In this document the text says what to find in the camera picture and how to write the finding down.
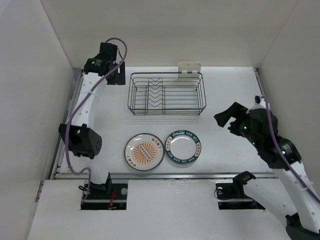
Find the green rim lettered plate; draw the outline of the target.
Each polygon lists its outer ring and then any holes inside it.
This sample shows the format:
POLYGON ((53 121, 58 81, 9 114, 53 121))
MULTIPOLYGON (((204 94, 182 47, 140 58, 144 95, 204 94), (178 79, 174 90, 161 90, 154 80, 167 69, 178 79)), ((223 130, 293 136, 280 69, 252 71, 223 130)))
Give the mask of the green rim lettered plate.
POLYGON ((198 136, 185 129, 170 133, 164 142, 167 157, 180 166, 193 164, 201 155, 202 143, 198 136))

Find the orange sunburst plate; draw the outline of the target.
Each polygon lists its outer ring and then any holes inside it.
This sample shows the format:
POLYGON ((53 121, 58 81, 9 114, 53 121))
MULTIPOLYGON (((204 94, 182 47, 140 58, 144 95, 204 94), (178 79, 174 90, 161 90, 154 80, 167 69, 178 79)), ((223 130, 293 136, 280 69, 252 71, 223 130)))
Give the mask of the orange sunburst plate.
POLYGON ((125 144, 125 162, 134 170, 147 172, 157 168, 165 157, 163 142, 154 134, 140 133, 125 144))

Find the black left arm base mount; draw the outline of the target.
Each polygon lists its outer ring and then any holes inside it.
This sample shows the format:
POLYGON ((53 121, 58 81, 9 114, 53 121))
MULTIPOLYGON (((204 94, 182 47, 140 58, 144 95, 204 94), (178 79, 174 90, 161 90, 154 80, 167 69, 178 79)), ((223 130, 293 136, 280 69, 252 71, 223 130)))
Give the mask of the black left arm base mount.
POLYGON ((83 203, 80 204, 81 210, 122 211, 127 209, 127 183, 113 183, 110 193, 104 190, 90 190, 89 195, 85 198, 87 187, 87 183, 84 186, 79 186, 79 189, 82 190, 83 200, 83 203))

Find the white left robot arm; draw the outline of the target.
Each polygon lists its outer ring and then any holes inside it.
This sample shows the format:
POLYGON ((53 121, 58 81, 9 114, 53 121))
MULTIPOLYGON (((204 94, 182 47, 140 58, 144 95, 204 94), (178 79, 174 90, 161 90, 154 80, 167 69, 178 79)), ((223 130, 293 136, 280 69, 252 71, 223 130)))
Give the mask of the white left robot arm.
POLYGON ((107 170, 101 170, 95 157, 102 149, 102 137, 94 130, 97 106, 106 86, 126 84, 125 60, 127 44, 116 38, 124 46, 124 54, 109 38, 100 43, 99 52, 89 58, 82 70, 82 85, 75 108, 66 123, 59 125, 58 133, 65 146, 65 158, 69 170, 76 176, 88 174, 87 191, 93 191, 100 198, 111 195, 111 177, 107 170))

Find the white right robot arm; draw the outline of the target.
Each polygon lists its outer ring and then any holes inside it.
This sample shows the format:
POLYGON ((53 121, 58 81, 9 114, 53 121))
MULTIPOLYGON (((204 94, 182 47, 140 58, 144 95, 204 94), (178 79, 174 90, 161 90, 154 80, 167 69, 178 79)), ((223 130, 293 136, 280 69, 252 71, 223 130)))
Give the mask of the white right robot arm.
POLYGON ((252 199, 284 226, 292 240, 320 238, 320 198, 309 180, 296 146, 278 134, 278 118, 273 115, 264 96, 255 96, 254 106, 247 108, 234 102, 228 109, 214 115, 217 125, 229 123, 230 133, 247 139, 258 156, 268 165, 285 188, 290 202, 258 183, 256 176, 244 171, 232 182, 216 184, 221 201, 252 199))

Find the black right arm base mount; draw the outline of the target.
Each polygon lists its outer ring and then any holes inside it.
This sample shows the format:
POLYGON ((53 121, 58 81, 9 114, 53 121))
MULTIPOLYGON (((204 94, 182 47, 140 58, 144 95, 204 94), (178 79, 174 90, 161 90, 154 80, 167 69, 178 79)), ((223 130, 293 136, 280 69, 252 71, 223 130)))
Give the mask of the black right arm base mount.
POLYGON ((215 184, 214 196, 219 210, 265 210, 265 208, 243 192, 234 189, 231 182, 215 184))

